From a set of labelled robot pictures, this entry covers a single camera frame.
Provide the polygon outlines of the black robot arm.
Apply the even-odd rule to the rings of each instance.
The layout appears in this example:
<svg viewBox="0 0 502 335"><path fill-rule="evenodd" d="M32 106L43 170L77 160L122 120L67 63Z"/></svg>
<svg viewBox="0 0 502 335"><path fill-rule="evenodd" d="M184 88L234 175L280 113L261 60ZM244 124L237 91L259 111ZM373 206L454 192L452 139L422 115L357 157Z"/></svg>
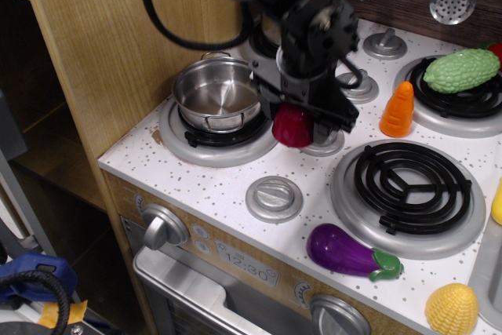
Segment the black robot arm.
<svg viewBox="0 0 502 335"><path fill-rule="evenodd" d="M238 0L251 2L281 32L274 60L249 63L274 138L287 147L322 144L335 131L351 132L358 110L336 79L338 63L360 82L347 55L357 50L358 18L346 0Z"/></svg>

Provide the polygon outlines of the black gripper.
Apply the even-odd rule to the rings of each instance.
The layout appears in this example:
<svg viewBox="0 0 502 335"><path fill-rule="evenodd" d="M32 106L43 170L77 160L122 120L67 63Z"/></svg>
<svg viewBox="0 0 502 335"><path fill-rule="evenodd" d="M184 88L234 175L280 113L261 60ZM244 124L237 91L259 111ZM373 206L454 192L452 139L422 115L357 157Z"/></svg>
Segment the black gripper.
<svg viewBox="0 0 502 335"><path fill-rule="evenodd" d="M314 117L312 140L324 144L332 132L351 132L358 110L340 88L335 70L342 63L357 75L347 55L358 48L358 18L346 0L278 0L262 10L281 28L274 62L249 63L261 110L273 121L284 103Z"/></svg>

